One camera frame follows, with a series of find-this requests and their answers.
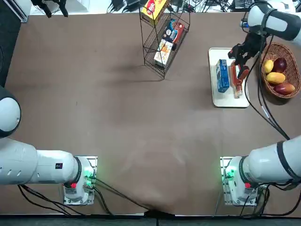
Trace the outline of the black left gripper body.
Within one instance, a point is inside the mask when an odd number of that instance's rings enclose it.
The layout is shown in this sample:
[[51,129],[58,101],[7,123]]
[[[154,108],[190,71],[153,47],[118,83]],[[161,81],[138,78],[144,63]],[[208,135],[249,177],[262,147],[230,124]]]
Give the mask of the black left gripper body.
[[65,6],[67,0],[31,0],[34,6],[42,7],[44,5],[49,5],[50,3],[57,4],[58,6]]

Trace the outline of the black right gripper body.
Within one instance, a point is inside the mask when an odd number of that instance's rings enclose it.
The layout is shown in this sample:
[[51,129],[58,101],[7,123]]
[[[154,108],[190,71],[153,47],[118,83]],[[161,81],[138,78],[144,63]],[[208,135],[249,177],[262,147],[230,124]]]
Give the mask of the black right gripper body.
[[266,37],[249,32],[243,42],[244,52],[248,57],[254,57],[260,50],[266,47]]

